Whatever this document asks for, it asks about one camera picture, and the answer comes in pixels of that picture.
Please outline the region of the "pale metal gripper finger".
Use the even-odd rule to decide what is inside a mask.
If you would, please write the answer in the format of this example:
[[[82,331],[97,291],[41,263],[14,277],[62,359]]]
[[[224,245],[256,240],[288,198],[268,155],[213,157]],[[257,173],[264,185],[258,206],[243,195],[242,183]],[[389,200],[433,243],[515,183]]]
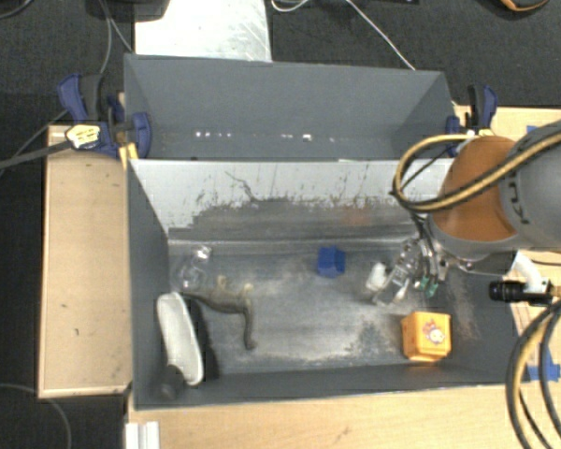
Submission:
[[[389,282],[385,284],[378,293],[372,298],[375,305],[389,305],[395,301],[401,300],[407,293],[409,283],[396,284]]]
[[[372,294],[389,293],[392,286],[394,269],[382,262],[376,263],[369,272],[365,288]]]

